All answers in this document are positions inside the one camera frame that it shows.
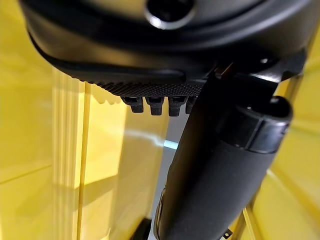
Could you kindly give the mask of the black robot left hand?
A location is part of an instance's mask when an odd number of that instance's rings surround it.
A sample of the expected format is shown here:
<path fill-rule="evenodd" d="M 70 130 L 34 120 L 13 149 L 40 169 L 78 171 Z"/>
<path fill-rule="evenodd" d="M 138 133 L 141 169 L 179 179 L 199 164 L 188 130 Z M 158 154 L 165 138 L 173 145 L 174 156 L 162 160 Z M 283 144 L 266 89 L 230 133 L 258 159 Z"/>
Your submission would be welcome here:
<path fill-rule="evenodd" d="M 218 240 L 250 202 L 293 118 L 317 0 L 21 0 L 52 66 L 132 112 L 188 121 L 154 220 L 158 240 Z"/>

